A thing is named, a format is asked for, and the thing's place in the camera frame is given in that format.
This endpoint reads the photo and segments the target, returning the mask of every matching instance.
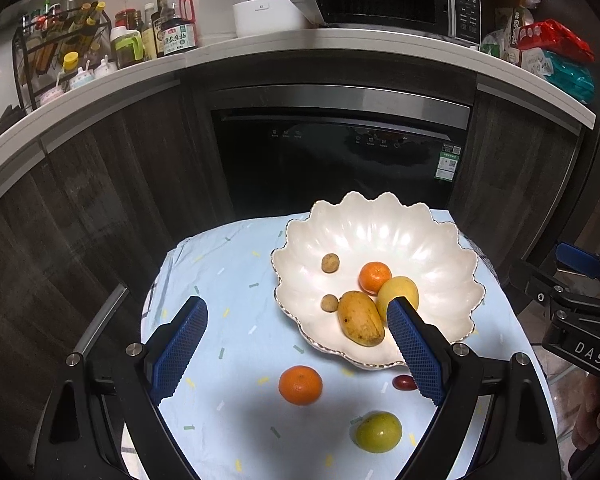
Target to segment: plate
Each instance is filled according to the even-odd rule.
[[[340,258],[333,274],[320,268],[327,253]],[[415,282],[418,314],[450,343],[474,331],[471,313],[485,293],[474,277],[478,255],[460,246],[455,224],[436,222],[427,205],[404,206],[392,193],[367,200],[352,191],[336,205],[319,200],[305,220],[290,220],[285,245],[271,253],[278,276],[276,302],[307,342],[322,352],[361,368],[405,365],[388,328],[379,345],[361,346],[344,335],[336,313],[320,308],[325,294],[339,298],[348,290],[360,290],[358,273],[374,261],[386,263],[394,276]]]

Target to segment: microwave control panel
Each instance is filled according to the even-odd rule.
[[[472,43],[480,43],[482,40],[480,0],[454,0],[454,5],[455,37]]]

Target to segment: human hand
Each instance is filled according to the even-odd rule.
[[[600,437],[600,378],[589,374],[582,392],[582,403],[571,441],[575,447],[584,451]]]

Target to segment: green lime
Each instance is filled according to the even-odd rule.
[[[386,453],[396,447],[401,438],[400,420],[389,412],[369,415],[356,430],[356,444],[370,453]]]

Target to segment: red date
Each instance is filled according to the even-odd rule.
[[[416,381],[410,375],[398,375],[394,377],[394,388],[404,392],[410,392],[411,390],[417,390]]]

